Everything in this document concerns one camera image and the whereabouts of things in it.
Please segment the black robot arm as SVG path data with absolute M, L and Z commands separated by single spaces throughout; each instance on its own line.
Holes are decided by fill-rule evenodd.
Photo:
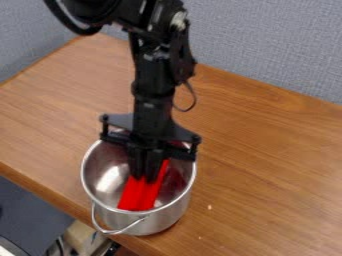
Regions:
M 43 0 L 60 23 L 91 36 L 111 24 L 129 34 L 135 80 L 134 112 L 101 116 L 101 139 L 122 145 L 131 175 L 153 182 L 169 158 L 197 159 L 201 136 L 173 119 L 179 85 L 189 85 L 197 60 L 182 0 Z

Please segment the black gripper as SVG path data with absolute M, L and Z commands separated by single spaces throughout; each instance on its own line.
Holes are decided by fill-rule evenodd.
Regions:
M 133 113 L 103 114 L 99 118 L 103 124 L 101 139 L 127 147 L 130 172 L 135 178 L 145 175 L 147 156 L 149 183 L 157 180 L 166 158 L 197 159 L 202 138 L 174 121 L 171 112 L 171 96 L 138 96 Z

